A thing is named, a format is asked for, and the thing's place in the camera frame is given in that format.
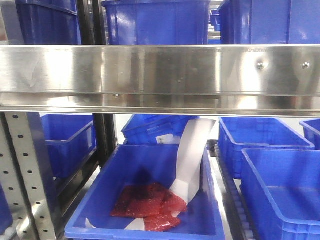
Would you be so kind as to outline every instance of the screw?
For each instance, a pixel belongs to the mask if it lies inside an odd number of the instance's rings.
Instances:
[[[262,69],[265,68],[265,64],[264,64],[263,62],[259,62],[259,63],[257,64],[257,67],[258,67],[258,69],[262,70]]]
[[[310,63],[309,62],[305,62],[304,64],[302,64],[302,68],[303,69],[307,69],[310,67]]]

